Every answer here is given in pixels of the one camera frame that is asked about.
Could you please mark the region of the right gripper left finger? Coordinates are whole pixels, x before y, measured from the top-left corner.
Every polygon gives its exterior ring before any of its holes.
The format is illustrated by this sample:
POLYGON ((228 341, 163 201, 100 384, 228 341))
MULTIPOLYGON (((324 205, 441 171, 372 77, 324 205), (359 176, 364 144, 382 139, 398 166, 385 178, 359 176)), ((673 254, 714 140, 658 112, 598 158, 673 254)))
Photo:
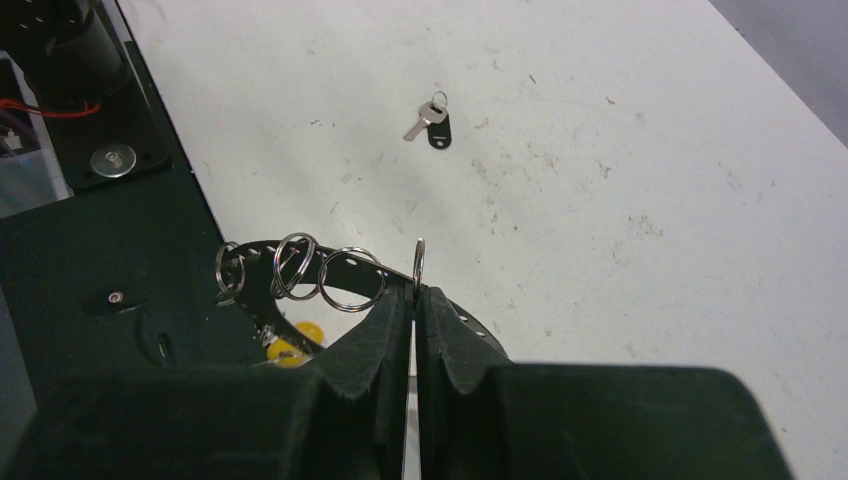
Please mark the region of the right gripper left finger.
POLYGON ((76 376, 41 407, 6 479, 399 479, 409 288, 298 368, 76 376))

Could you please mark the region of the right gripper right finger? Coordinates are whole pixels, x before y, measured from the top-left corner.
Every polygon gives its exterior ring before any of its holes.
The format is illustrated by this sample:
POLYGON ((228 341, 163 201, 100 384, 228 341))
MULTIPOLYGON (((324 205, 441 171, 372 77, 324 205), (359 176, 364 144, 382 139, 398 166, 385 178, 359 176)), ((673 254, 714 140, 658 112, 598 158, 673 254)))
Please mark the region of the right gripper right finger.
POLYGON ((669 366, 519 364, 443 292, 416 308, 425 479, 788 479, 733 375, 669 366))

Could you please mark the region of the yellow key tag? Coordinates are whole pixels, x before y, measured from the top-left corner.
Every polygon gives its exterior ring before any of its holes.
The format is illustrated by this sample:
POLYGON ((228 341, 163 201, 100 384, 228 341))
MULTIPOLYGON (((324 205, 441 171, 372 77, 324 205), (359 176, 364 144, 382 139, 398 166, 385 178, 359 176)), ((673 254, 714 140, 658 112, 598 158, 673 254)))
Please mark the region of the yellow key tag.
MULTIPOLYGON (((306 338, 320 346, 323 345, 325 340, 324 331, 317 324, 312 322, 298 322, 294 327, 306 338)), ((278 335, 271 333, 270 328, 266 328, 263 332, 262 346, 266 350, 266 362, 282 368, 296 368, 312 358, 310 354, 304 353, 278 335)))

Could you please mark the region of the large perforated metal keyring disc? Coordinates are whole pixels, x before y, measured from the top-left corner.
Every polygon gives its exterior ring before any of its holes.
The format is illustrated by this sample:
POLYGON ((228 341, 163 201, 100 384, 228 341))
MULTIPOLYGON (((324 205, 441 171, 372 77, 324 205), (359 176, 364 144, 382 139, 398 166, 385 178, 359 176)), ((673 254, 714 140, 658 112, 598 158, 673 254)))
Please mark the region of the large perforated metal keyring disc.
POLYGON ((360 247, 333 249, 314 236, 295 232, 281 240, 246 244, 226 242, 215 256, 215 305, 238 306, 256 330, 266 328, 312 357, 323 346, 299 333, 278 309, 282 300, 304 302, 315 297, 343 313, 359 313, 375 306, 390 290, 412 289, 418 296, 422 282, 425 242, 418 239, 411 276, 391 269, 360 247))

